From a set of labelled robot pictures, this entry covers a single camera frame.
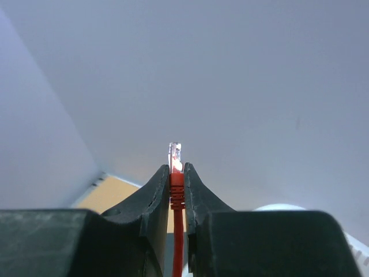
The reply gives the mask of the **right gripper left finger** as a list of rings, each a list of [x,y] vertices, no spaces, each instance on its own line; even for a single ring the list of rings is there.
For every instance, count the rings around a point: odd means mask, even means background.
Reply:
[[[2,276],[163,276],[170,172],[101,214],[3,209]]]

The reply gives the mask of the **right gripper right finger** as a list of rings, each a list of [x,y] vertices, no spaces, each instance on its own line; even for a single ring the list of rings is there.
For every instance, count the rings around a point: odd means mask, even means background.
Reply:
[[[194,276],[360,276],[344,232],[323,211],[236,211],[184,166]]]

